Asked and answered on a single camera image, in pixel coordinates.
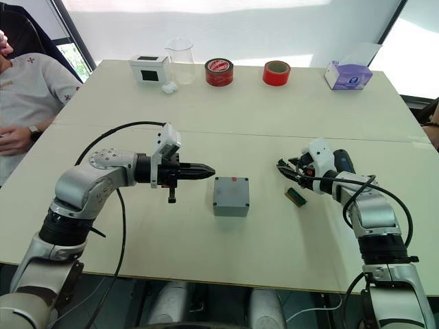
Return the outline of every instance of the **clear measuring cup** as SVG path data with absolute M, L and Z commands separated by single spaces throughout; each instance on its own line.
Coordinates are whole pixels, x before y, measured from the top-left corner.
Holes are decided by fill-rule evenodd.
M 171 57 L 174 77 L 179 84 L 191 84 L 195 79 L 192 47 L 192 41 L 187 38 L 175 38 L 166 44 L 165 49 Z

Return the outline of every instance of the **robotic arm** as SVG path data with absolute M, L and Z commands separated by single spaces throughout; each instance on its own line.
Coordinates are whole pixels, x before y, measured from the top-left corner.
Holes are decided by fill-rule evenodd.
M 277 164 L 285 177 L 319 194 L 328 193 L 343 206 L 348 203 L 348 213 L 364 261 L 366 288 L 362 290 L 361 297 L 366 328 L 434 329 L 433 313 L 412 264 L 418 259 L 407 255 L 398 220 L 385 197 L 378 190 L 367 187 L 352 202 L 351 197 L 361 185 L 313 180 L 369 181 L 355 174 L 352 165 L 347 167 L 353 172 L 338 172 L 340 167 L 346 166 L 339 158 L 334 158 L 323 138 L 310 143 L 302 150 L 301 157 L 289 159 L 289 162 L 295 169 L 282 159 Z
M 130 151 L 103 149 L 88 162 L 66 171 L 55 187 L 40 232 L 17 269 L 10 294 L 0 297 L 0 328 L 43 329 L 51 311 L 68 303 L 84 265 L 78 258 L 90 231 L 104 236 L 93 222 L 110 194 L 137 182 L 169 188 L 176 202 L 178 180 L 199 180 L 215 171 L 205 164 L 181 163 L 176 153 L 180 134 L 166 124 L 154 141 L 152 157 Z

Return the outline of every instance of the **white table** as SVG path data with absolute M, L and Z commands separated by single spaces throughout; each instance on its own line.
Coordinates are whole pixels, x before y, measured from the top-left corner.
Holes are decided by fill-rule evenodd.
M 127 61 L 104 60 L 56 122 L 166 121 L 182 132 L 428 143 L 383 72 L 374 72 L 364 90 L 333 91 L 324 69 L 292 68 L 282 87 L 265 84 L 262 67 L 236 66 L 225 87 L 208 85 L 204 66 L 196 69 L 194 83 L 165 95 L 160 86 L 137 83 Z
M 19 263 L 43 223 L 54 185 L 82 149 L 105 127 L 52 125 L 0 190 L 0 261 Z M 154 132 L 129 129 L 102 141 L 150 153 Z M 177 203 L 167 190 L 146 184 L 123 188 L 128 216 L 126 257 L 121 275 L 315 291 L 345 291 L 361 271 L 353 232 L 342 207 L 328 195 L 299 190 L 308 200 L 297 208 L 283 193 L 296 183 L 277 172 L 281 157 L 297 156 L 311 138 L 182 133 L 183 162 L 210 165 L 219 176 L 250 179 L 246 218 L 214 217 L 214 179 L 181 181 Z M 414 219 L 410 255 L 427 294 L 439 295 L 439 156 L 431 145 L 329 139 L 333 149 L 348 150 L 358 173 L 376 174 L 382 187 L 396 193 Z M 404 236 L 403 212 L 394 206 Z M 116 195 L 107 201 L 81 261 L 85 271 L 112 273 L 121 245 L 121 211 Z

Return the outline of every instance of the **packing tape roll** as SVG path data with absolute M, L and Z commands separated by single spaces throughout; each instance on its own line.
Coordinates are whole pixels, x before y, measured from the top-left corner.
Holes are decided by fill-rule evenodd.
M 227 86 L 233 81 L 233 63 L 225 58 L 213 58 L 204 65 L 206 81 L 215 87 Z
M 280 60 L 272 60 L 265 64 L 263 69 L 263 81 L 270 86 L 283 86 L 288 82 L 291 67 Z

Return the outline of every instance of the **gray box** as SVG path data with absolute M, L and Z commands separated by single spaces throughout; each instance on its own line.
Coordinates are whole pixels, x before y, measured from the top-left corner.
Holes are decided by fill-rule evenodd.
M 250 207 L 248 178 L 215 177 L 213 213 L 215 216 L 247 216 Z

